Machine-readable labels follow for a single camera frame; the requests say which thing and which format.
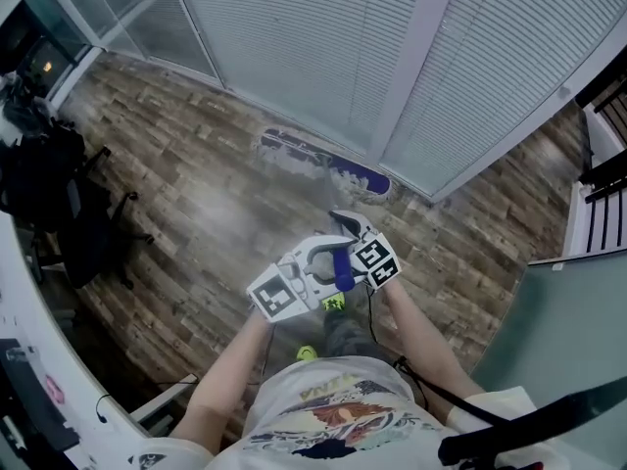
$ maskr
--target sticker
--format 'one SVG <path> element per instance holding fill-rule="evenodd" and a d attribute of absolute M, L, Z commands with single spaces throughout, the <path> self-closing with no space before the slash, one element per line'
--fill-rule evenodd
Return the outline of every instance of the sticker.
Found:
<path fill-rule="evenodd" d="M 396 266 L 394 258 L 389 258 L 381 266 L 377 266 L 372 270 L 372 280 L 377 286 L 382 286 L 394 275 L 399 272 L 399 267 Z"/>
<path fill-rule="evenodd" d="M 378 240 L 374 240 L 357 252 L 355 256 L 357 256 L 366 268 L 372 268 L 390 256 L 390 252 L 385 249 Z"/>
<path fill-rule="evenodd" d="M 270 318 L 298 300 L 280 275 L 274 275 L 252 293 Z"/>
<path fill-rule="evenodd" d="M 46 374 L 46 390 L 50 398 L 56 403 L 66 403 L 66 396 L 63 390 L 59 388 L 57 382 Z"/>
<path fill-rule="evenodd" d="M 159 463 L 162 459 L 166 459 L 165 454 L 148 453 L 141 454 L 137 458 L 137 460 L 139 461 L 140 470 L 148 470 L 149 468 L 152 468 L 157 463 Z"/>

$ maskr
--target white t-shirt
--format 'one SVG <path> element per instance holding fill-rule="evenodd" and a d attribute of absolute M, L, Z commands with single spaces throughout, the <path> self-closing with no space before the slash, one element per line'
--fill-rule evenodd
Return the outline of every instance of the white t-shirt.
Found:
<path fill-rule="evenodd" d="M 522 388 L 467 399 L 514 418 L 535 409 Z M 443 427 L 415 404 L 410 386 L 385 362 L 363 356 L 290 365 L 267 380 L 251 407 L 242 439 L 218 455 L 188 441 L 146 439 L 132 458 L 146 470 L 440 469 L 445 437 L 488 425 L 454 408 Z M 566 470 L 567 460 L 541 444 L 505 453 L 503 466 L 541 461 Z"/>

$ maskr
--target shoe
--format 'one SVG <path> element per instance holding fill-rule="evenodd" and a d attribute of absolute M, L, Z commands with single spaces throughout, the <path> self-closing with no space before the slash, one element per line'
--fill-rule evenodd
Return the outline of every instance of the shoe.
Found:
<path fill-rule="evenodd" d="M 346 307 L 344 293 L 337 293 L 329 296 L 326 300 L 322 300 L 322 307 L 325 311 L 330 311 L 331 309 L 343 310 Z"/>
<path fill-rule="evenodd" d="M 310 360 L 317 359 L 317 352 L 315 348 L 310 345 L 305 345 L 298 350 L 296 353 L 296 359 L 304 362 L 309 362 Z"/>

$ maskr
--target black strap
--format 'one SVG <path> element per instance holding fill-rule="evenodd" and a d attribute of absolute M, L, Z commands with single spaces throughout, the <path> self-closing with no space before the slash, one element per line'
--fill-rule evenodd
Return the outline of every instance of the black strap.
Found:
<path fill-rule="evenodd" d="M 540 409 L 514 418 L 503 426 L 485 428 L 440 444 L 443 465 L 465 459 L 492 460 L 496 454 L 528 447 L 570 432 L 627 400 L 627 376 L 562 397 Z"/>
<path fill-rule="evenodd" d="M 405 356 L 400 356 L 399 359 L 394 363 L 395 367 L 399 367 L 402 372 L 409 375 L 414 382 L 420 382 L 426 385 L 430 390 L 438 394 L 442 399 L 449 401 L 452 405 L 456 405 L 460 409 L 472 414 L 476 418 L 485 421 L 486 423 L 490 423 L 491 425 L 497 426 L 502 425 L 504 423 L 508 423 L 509 420 L 502 418 L 501 416 L 497 416 L 491 412 L 488 412 L 481 407 L 477 407 L 476 405 L 472 405 L 469 402 L 466 402 L 464 399 L 459 398 L 455 394 L 452 394 L 448 390 L 443 389 L 442 387 L 438 387 L 433 383 L 425 380 L 422 376 L 419 376 L 416 372 L 411 369 L 408 364 L 408 359 Z"/>

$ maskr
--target graphic print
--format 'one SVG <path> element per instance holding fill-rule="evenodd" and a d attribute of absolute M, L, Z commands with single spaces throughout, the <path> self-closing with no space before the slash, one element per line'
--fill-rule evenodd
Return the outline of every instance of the graphic print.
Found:
<path fill-rule="evenodd" d="M 164 454 L 155 454 L 155 453 L 141 454 L 138 458 L 139 468 L 140 470 L 148 470 L 149 468 L 155 466 L 157 463 L 159 463 L 162 459 L 165 459 L 165 458 L 166 456 Z"/>
<path fill-rule="evenodd" d="M 244 449 L 333 459 L 406 440 L 416 425 L 434 429 L 416 414 L 396 409 L 399 397 L 372 381 L 361 380 L 343 390 L 311 397 L 311 391 L 327 392 L 340 378 L 302 392 L 301 399 L 306 400 L 283 411 L 273 423 L 281 429 L 265 427 L 251 436 Z M 292 418 L 300 430 L 284 429 Z"/>

